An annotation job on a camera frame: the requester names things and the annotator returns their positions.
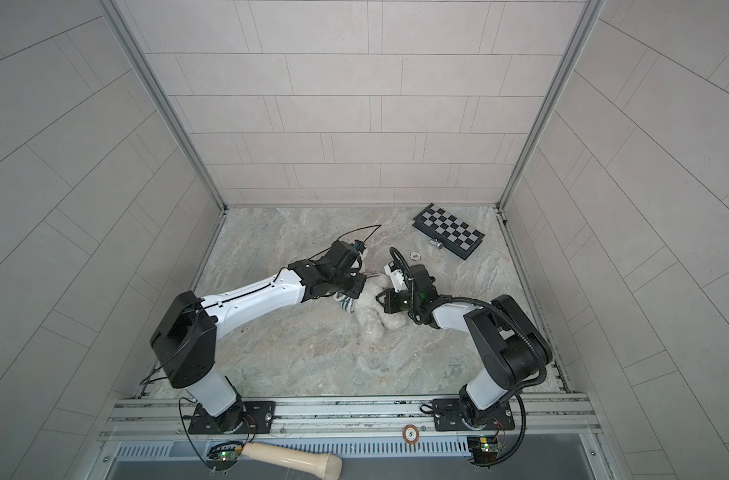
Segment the white teddy bear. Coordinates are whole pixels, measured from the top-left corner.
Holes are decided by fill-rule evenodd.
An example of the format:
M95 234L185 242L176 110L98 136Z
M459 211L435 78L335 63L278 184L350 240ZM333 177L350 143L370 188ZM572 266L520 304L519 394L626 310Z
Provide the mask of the white teddy bear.
M377 300L377 296L390 287L391 280L386 274L369 272L360 296L350 304L350 313L360 326L360 339L364 343L375 343L388 331L407 325L408 316L405 312L388 314Z

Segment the blue white striped sweater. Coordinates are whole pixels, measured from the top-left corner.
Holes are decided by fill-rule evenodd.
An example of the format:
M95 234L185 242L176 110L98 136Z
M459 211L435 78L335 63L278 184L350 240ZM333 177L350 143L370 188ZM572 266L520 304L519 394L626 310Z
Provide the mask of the blue white striped sweater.
M358 300L340 292L334 294L334 300L340 304L340 308L342 308L342 310L350 314L354 314L354 312L356 312L356 304L358 303Z

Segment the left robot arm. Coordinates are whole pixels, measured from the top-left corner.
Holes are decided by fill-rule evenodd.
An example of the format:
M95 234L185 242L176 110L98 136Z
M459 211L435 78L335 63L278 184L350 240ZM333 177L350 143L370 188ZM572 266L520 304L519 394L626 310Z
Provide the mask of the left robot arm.
M276 275L222 294L200 297L188 290L174 298L152 336L150 348L174 389L184 389L220 433L244 422L244 402L216 368L216 342L234 330L288 306L364 289L366 244L336 240L321 258L288 264Z

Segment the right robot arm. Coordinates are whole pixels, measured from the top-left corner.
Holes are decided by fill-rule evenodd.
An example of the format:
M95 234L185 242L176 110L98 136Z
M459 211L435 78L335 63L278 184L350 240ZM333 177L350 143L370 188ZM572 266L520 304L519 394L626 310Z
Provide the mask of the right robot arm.
M486 427L523 390L544 383L551 346L510 295L491 301L438 294L425 266L385 267L393 287L377 296L386 314L405 312L418 325L457 330L474 341L483 369L459 392L459 411L472 428Z

